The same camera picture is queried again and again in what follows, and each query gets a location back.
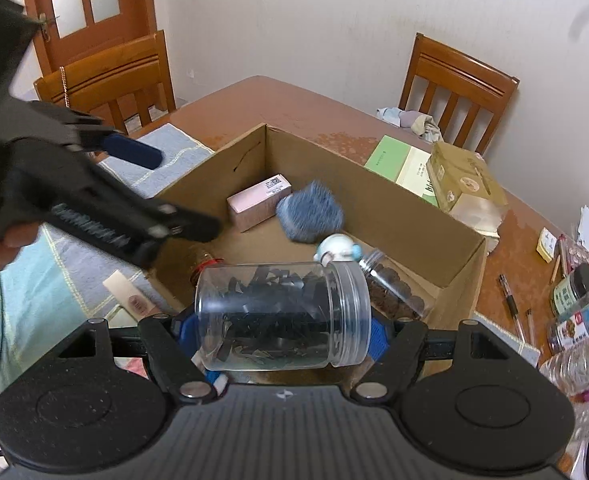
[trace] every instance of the jar of brown snacks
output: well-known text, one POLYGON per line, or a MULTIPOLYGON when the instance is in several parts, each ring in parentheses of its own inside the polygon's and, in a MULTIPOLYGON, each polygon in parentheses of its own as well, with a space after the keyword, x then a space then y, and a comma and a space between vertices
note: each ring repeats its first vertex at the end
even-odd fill
POLYGON ((370 302, 390 319, 421 319, 427 314, 425 301, 413 293, 401 276, 401 269, 379 249, 374 249, 359 262, 366 276, 370 302))

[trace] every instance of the wooden door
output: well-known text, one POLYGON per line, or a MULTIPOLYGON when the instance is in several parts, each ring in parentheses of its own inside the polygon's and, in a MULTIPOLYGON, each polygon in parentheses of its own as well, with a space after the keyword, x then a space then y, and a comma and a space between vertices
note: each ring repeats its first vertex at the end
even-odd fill
POLYGON ((47 20, 34 40, 44 75, 156 30, 153 0, 26 0, 26 9, 47 20))

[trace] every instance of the blue fuzzy ball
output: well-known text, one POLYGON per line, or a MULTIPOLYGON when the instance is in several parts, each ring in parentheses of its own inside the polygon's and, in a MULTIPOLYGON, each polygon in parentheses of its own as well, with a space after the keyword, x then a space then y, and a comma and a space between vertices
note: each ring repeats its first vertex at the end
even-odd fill
POLYGON ((276 216, 294 242, 313 243, 343 227, 343 209, 318 180, 286 196, 276 205, 276 216))

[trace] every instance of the pink box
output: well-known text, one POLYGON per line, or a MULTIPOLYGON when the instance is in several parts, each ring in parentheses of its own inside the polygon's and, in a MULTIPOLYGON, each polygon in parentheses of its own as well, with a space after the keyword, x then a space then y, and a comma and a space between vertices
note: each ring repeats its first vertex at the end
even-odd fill
POLYGON ((291 192, 292 187, 283 175, 267 178, 228 198, 230 219, 239 231, 247 231, 273 217, 277 203, 291 192))

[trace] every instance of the metal bolt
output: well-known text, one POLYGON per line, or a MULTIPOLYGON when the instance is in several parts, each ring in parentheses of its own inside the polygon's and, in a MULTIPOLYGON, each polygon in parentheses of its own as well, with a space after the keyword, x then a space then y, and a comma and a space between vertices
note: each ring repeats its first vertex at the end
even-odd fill
POLYGON ((172 204, 163 204, 159 206, 159 211, 166 215, 171 215, 177 212, 177 208, 172 204))
POLYGON ((155 225, 148 229, 148 234, 155 238, 167 238, 170 236, 170 231, 163 225, 155 225))
POLYGON ((364 399, 381 399, 388 393, 388 388, 382 383, 361 383, 356 392, 364 399))
POLYGON ((206 397, 210 394, 210 384, 204 383, 203 381, 190 381, 190 383, 184 383, 179 388, 179 393, 184 397, 190 399, 198 399, 199 397, 206 397))

